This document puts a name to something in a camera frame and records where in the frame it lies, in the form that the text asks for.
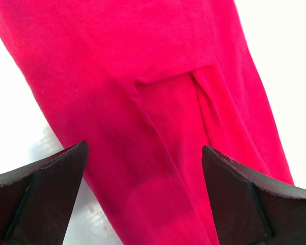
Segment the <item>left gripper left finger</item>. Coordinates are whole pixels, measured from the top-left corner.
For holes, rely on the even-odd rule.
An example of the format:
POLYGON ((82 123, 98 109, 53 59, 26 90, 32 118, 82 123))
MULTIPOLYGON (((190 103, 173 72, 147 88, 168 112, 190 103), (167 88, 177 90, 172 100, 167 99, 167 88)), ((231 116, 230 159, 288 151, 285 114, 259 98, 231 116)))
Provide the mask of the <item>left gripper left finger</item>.
POLYGON ((0 174, 0 244, 62 244, 88 159, 81 141, 0 174))

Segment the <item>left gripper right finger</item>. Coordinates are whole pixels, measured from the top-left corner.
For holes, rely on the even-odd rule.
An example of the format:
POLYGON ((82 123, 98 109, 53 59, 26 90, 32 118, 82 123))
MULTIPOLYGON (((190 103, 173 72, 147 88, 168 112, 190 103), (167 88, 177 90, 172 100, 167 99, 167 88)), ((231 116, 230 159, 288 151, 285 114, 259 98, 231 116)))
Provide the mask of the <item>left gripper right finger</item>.
POLYGON ((210 146, 202 149, 202 169, 220 244, 306 244, 306 189, 210 146))

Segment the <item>red t shirt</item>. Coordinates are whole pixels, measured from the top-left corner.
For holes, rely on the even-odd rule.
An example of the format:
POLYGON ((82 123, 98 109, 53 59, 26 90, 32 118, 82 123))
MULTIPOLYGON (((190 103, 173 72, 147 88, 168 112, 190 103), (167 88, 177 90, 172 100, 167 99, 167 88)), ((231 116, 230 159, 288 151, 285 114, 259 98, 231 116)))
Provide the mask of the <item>red t shirt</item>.
POLYGON ((0 1, 0 37, 124 244, 217 244, 211 145, 292 184, 234 1, 0 1))

